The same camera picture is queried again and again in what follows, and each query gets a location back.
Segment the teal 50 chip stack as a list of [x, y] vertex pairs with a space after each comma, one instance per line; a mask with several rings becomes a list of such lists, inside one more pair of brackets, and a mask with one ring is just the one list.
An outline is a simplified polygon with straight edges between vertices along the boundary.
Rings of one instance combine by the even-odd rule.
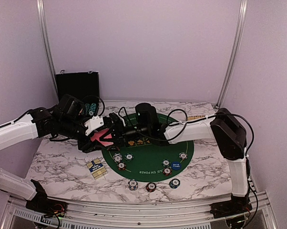
[[178, 187], [180, 186], [180, 184], [181, 184], [181, 182], [180, 182], [180, 180], [177, 179], [177, 178], [174, 178], [174, 179], [172, 179], [172, 180], [169, 182], [169, 186], [170, 186], [170, 188], [172, 188], [172, 189], [178, 188]]

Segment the brown 100 chips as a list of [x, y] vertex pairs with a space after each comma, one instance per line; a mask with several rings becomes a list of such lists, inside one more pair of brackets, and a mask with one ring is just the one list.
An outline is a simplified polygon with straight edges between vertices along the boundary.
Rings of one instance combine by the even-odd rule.
[[119, 170], [125, 170], [126, 169], [126, 164], [124, 162], [120, 162], [117, 164], [117, 167]]

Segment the blue tan 10 chip stack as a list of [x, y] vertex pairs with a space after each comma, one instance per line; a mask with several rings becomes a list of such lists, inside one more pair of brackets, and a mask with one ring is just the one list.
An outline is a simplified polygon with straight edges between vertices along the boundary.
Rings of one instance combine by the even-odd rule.
[[131, 191], [135, 191], [135, 190], [138, 188], [138, 182], [137, 182], [135, 179], [131, 179], [131, 180], [128, 182], [128, 188], [129, 188]]

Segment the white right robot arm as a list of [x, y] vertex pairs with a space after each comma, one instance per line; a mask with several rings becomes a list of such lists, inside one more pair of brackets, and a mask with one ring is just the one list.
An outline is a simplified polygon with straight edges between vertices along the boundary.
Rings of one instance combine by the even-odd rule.
[[147, 140], [156, 146], [169, 146], [199, 139], [214, 139], [221, 155], [228, 162], [232, 194], [229, 201], [212, 204], [212, 210], [225, 210], [236, 214], [246, 208], [251, 209], [248, 178], [250, 165], [247, 151], [251, 147], [246, 142], [246, 129], [238, 121], [239, 115], [220, 108], [215, 114], [196, 120], [169, 122], [159, 121], [156, 108], [150, 103], [135, 106], [135, 121], [128, 114], [110, 113], [109, 133], [114, 144], [127, 146], [130, 140]]

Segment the blue tan chips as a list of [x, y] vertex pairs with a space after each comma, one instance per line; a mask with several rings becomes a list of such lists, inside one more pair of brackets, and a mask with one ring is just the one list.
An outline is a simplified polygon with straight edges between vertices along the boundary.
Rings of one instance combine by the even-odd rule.
[[116, 163], [120, 163], [120, 162], [123, 160], [122, 154], [120, 154], [120, 153], [114, 154], [114, 155], [113, 155], [113, 160], [114, 160]]

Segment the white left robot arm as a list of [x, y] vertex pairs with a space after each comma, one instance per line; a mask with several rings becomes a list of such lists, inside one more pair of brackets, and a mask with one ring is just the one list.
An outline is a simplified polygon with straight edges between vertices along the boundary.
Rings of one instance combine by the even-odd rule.
[[[78, 149], [84, 153], [101, 148], [94, 137], [102, 128], [111, 124], [109, 117], [89, 116], [85, 104], [71, 96], [64, 95], [51, 108], [30, 109], [19, 118], [0, 125], [0, 151], [20, 142], [51, 135], [57, 141], [59, 135], [67, 140], [77, 140]], [[27, 201], [26, 207], [48, 212], [57, 203], [49, 200], [42, 185], [35, 180], [23, 179], [0, 167], [0, 190], [19, 196]]]

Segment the teal 50 chips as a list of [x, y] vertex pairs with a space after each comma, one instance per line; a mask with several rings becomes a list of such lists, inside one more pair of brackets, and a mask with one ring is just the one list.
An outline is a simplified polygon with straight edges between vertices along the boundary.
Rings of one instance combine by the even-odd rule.
[[132, 160], [134, 159], [134, 156], [133, 156], [133, 154], [128, 153], [128, 154], [125, 155], [125, 159], [126, 159], [127, 161], [132, 161]]

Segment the blue small blind button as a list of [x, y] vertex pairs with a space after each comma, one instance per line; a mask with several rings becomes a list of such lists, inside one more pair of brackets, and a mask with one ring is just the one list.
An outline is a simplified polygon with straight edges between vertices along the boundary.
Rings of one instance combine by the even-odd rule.
[[180, 170], [182, 168], [181, 163], [180, 162], [172, 162], [171, 163], [171, 168], [173, 170]]

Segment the blue white chip mat edge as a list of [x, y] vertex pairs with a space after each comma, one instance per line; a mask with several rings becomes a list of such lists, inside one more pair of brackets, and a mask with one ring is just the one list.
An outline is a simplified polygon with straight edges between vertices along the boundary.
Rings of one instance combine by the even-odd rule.
[[179, 154], [179, 158], [180, 158], [181, 160], [186, 160], [186, 159], [188, 158], [188, 155], [187, 155], [186, 153], [184, 153], [184, 152], [181, 152], [181, 153]]

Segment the brown 100 chip stack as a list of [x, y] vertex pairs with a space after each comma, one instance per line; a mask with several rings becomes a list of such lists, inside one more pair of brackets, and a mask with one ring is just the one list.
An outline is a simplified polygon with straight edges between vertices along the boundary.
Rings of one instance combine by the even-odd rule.
[[149, 182], [147, 185], [146, 185], [146, 190], [148, 192], [154, 192], [156, 190], [156, 184], [154, 182]]

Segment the red backed card deck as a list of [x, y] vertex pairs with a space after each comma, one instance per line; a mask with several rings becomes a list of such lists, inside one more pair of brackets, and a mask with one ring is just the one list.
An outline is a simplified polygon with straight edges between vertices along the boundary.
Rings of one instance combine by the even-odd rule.
[[100, 144], [104, 147], [114, 145], [114, 142], [112, 140], [112, 134], [111, 132], [109, 132], [109, 128], [95, 132], [91, 137], [91, 142]]

